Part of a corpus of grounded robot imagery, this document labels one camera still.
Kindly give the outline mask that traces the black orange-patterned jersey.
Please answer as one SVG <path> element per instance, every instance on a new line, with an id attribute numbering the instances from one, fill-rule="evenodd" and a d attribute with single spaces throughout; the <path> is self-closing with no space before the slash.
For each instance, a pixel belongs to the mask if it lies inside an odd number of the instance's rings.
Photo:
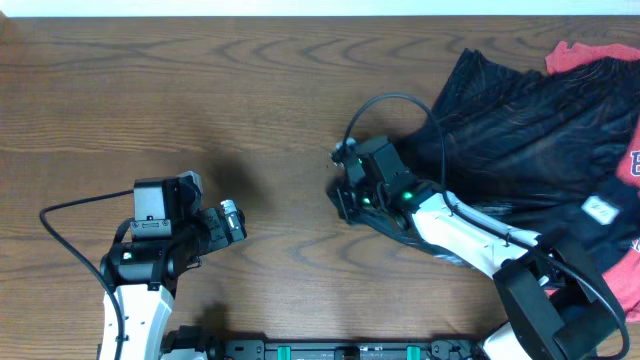
<path id="1" fill-rule="evenodd" d="M 510 226 L 570 237 L 600 275 L 639 237 L 639 188 L 616 176 L 639 121 L 637 62 L 543 75 L 466 50 L 425 114 L 390 140 L 417 177 Z"/>

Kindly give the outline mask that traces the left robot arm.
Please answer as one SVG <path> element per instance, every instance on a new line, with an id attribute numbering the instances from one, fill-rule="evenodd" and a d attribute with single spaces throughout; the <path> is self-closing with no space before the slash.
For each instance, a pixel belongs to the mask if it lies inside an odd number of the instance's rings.
<path id="1" fill-rule="evenodd" d="M 201 258 L 247 237 L 232 200 L 178 221 L 133 221 L 132 240 L 103 257 L 104 333 L 99 359 L 222 359 L 220 343 L 197 326 L 168 332 L 177 280 Z"/>

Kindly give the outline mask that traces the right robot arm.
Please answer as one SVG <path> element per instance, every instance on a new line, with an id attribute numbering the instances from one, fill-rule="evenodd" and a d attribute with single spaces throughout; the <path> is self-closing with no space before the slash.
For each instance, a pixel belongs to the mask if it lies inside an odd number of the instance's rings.
<path id="1" fill-rule="evenodd" d="M 471 359 L 596 359 L 624 313 L 580 244 L 505 224 L 421 179 L 386 137 L 347 137 L 330 155 L 343 171 L 328 190 L 339 216 L 490 278 L 507 320 Z"/>

